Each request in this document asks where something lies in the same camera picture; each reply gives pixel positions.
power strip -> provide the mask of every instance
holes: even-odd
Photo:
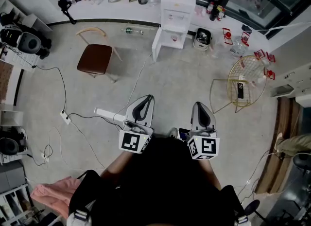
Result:
[[[60,115],[61,115],[61,117],[63,118],[63,120],[66,122],[66,124],[69,125],[70,122],[71,122],[71,120],[70,120],[70,118],[67,119],[68,115],[65,113],[64,110],[62,110],[62,111],[60,112]]]

concrete floor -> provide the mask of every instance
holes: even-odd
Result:
[[[108,71],[118,79],[114,84],[106,76],[92,78],[76,69],[86,45],[75,33],[89,26],[104,29],[123,59],[121,63],[113,55],[110,60]],[[67,114],[93,116],[96,107],[117,112],[126,105],[144,60],[151,53],[157,29],[143,26],[145,33],[141,36],[127,35],[121,31],[125,27],[126,24],[110,22],[52,27],[51,54],[40,66],[60,68],[67,91]],[[104,43],[96,33],[86,33],[85,36],[91,43]],[[156,63],[150,57],[147,59],[131,102],[143,95],[154,95],[152,127],[157,133],[167,133],[172,127],[190,129],[193,104],[200,101],[210,107],[209,89],[212,79],[227,78],[235,62],[233,59],[210,59],[206,52],[195,50],[192,39],[188,38],[183,50],[163,47]],[[211,100],[214,109],[227,103],[225,84],[215,84]],[[36,69],[34,73],[25,72],[17,105],[24,111],[28,144],[37,162],[43,161],[40,156],[48,143],[48,131],[56,127],[61,134],[63,157],[72,168],[61,159],[59,135],[52,129],[50,143],[53,155],[48,165],[37,167],[30,158],[23,159],[26,175],[33,181],[32,186],[36,183],[52,183],[69,175],[77,177],[83,172],[82,169],[102,168],[81,133],[72,124],[66,125],[59,115],[64,105],[64,89],[57,70]],[[229,105],[215,117],[220,154],[211,164],[221,185],[231,184],[239,192],[260,157],[270,147],[276,118],[276,100],[264,92],[255,104],[241,112],[235,114],[235,107]],[[120,154],[115,126],[102,119],[82,119],[74,115],[71,118],[84,132],[104,166],[108,166]],[[240,200],[250,195],[251,185],[260,176],[264,163],[260,163],[250,185],[239,196]],[[249,201],[252,201],[252,197],[245,200],[246,204]]]

khaki pants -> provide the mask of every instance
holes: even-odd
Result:
[[[290,156],[302,151],[311,152],[311,134],[295,136],[290,139],[281,137],[276,142],[276,150]]]

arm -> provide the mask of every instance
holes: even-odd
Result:
[[[202,167],[203,171],[206,173],[208,181],[215,186],[218,190],[221,190],[222,187],[220,186],[219,180],[216,177],[213,168],[210,164],[209,160],[198,160],[200,166]]]
[[[117,184],[121,172],[132,159],[134,153],[123,151],[101,174],[101,178]]]

brown leather chair seat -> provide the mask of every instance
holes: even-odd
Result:
[[[103,75],[106,73],[112,48],[108,45],[88,45],[78,63],[77,70]]]

